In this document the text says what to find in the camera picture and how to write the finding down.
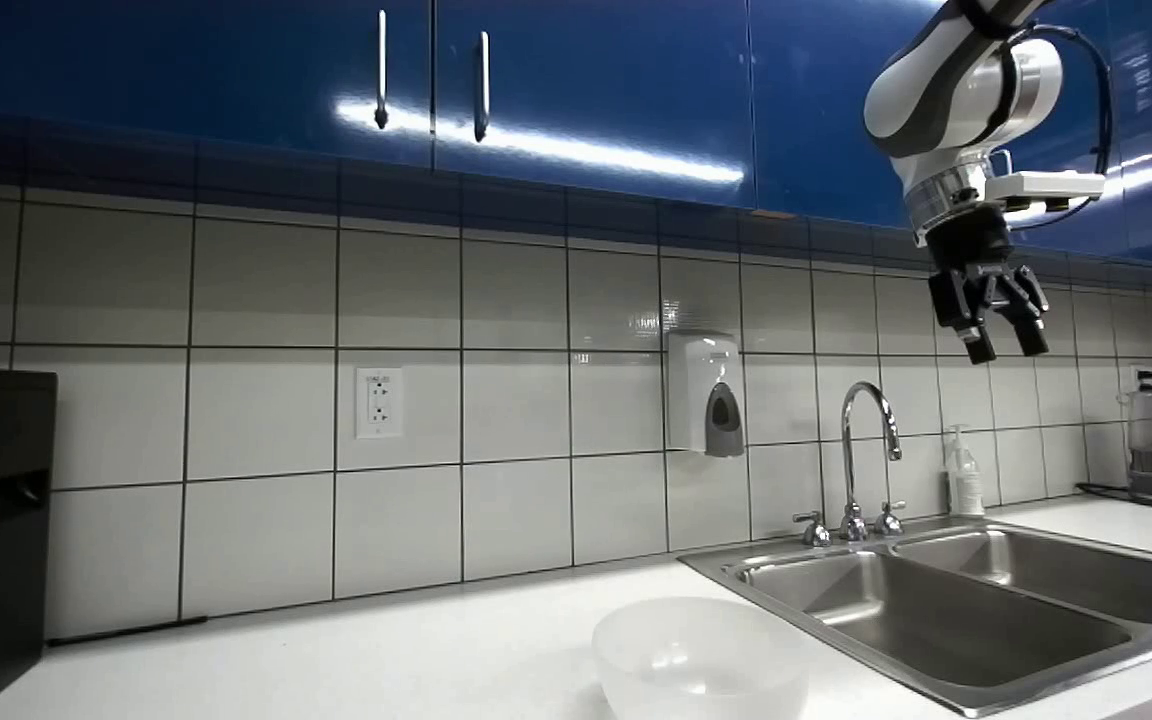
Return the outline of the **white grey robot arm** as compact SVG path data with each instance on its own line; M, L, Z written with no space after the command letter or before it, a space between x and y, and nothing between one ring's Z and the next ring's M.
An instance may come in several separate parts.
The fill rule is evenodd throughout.
M930 253L930 313L972 362L994 356L982 313L999 313L1025 356L1044 356L1047 296L1011 263L1008 214L1065 202L1080 179L999 173L991 155L1053 117L1065 61L1025 40L1041 0L945 0L922 30L871 79L862 130L899 175L917 245Z

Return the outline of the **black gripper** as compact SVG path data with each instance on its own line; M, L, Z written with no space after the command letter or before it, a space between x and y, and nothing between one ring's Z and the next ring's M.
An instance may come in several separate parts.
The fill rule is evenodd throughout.
M1044 356L1047 301L1026 263L1011 260L1011 236L994 208L972 208L927 232L934 273L927 280L934 318L960 329L972 362L991 362L994 346L982 313L999 313L1025 356Z

